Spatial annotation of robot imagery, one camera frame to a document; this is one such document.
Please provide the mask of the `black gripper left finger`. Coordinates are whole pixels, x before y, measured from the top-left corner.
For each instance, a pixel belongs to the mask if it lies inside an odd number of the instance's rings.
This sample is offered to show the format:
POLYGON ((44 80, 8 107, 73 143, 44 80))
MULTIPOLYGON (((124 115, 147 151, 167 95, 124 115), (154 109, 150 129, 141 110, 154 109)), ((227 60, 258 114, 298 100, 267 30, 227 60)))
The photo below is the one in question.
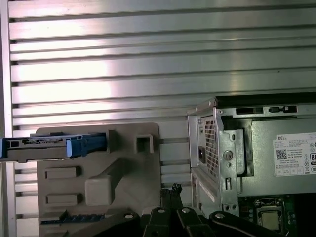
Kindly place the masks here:
POLYGON ((160 191, 160 206, 149 215, 123 212, 95 222, 71 234, 73 237, 167 237, 171 220, 170 189, 160 191))

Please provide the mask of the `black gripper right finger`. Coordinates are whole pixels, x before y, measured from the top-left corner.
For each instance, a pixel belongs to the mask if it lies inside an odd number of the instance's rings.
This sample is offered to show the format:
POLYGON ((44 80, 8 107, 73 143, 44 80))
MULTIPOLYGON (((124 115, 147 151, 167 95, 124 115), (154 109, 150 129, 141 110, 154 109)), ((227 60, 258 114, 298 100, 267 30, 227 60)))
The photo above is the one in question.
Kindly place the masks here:
POLYGON ((184 207, 180 193, 182 186, 173 184, 178 219, 189 237, 279 237, 280 234, 223 211, 215 211, 208 218, 192 208, 184 207))

